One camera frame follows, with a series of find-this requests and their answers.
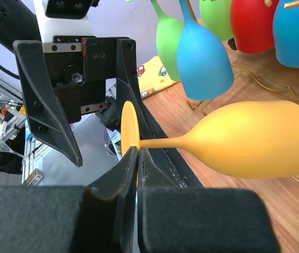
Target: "gold wire rack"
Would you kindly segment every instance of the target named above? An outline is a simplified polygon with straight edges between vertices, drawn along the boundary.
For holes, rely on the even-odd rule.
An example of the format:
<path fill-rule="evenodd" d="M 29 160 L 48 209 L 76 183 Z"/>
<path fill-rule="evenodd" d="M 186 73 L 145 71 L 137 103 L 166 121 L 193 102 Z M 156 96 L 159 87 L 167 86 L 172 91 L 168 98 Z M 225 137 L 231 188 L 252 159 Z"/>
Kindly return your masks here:
<path fill-rule="evenodd" d="M 255 81 L 256 83 L 259 84 L 259 86 L 261 86 L 262 88 L 268 90 L 268 91 L 271 91 L 271 92 L 276 92 L 276 93 L 283 93 L 283 92 L 291 92 L 295 97 L 296 99 L 299 101 L 299 96 L 297 95 L 297 93 L 293 90 L 293 88 L 289 85 L 285 85 L 283 86 L 282 88 L 280 89 L 273 89 L 273 88 L 270 88 L 268 87 L 267 85 L 263 84 L 260 80 L 258 80 L 258 78 L 248 69 L 244 68 L 244 67 L 241 67 L 235 63 L 231 63 L 231 65 L 233 67 L 236 67 L 238 68 L 240 71 L 237 72 L 235 74 L 235 79 L 237 79 L 243 72 L 246 72 L 248 73 Z M 192 110 L 197 110 L 199 111 L 200 113 L 202 113 L 204 116 L 206 116 L 207 114 L 203 111 L 203 109 L 211 102 L 212 100 L 208 100 L 208 101 L 201 101 L 199 102 L 198 104 L 194 105 L 193 103 L 191 103 L 190 101 L 187 101 L 187 104 L 189 105 L 189 107 L 192 109 Z M 292 177 L 292 179 L 297 182 L 299 184 L 299 178 L 297 177 Z"/>

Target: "black foam pad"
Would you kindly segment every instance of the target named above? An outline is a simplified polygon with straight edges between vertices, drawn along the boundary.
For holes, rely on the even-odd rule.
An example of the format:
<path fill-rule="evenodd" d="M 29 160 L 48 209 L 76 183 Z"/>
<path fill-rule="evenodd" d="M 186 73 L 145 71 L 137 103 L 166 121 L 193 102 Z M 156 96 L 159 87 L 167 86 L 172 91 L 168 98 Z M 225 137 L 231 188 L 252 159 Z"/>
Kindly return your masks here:
<path fill-rule="evenodd" d="M 267 210 L 254 192 L 145 187 L 138 194 L 141 252 L 280 252 Z"/>
<path fill-rule="evenodd" d="M 70 252 L 84 187 L 0 187 L 0 253 Z"/>

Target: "wooden surface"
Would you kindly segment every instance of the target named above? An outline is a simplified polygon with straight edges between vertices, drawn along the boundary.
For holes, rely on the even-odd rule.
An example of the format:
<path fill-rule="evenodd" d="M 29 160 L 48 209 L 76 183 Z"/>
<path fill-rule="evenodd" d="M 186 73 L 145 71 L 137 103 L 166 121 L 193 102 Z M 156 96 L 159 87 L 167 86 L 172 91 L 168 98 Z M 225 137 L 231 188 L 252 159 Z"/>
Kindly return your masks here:
<path fill-rule="evenodd" d="M 247 55 L 227 51 L 231 62 L 251 70 L 272 88 L 290 85 L 299 95 L 299 69 L 291 69 L 278 63 L 275 51 Z M 297 102 L 290 92 L 272 93 L 262 89 L 243 73 L 226 94 L 214 99 L 204 112 L 209 113 L 223 105 L 238 101 L 290 100 Z M 167 136 L 178 137 L 187 133 L 203 115 L 192 111 L 181 83 L 144 100 Z M 194 156 L 179 150 L 205 187 L 239 187 L 257 192 L 266 203 L 273 226 L 284 253 L 299 253 L 299 184 L 291 178 L 268 180 L 243 180 L 219 174 L 206 167 Z"/>

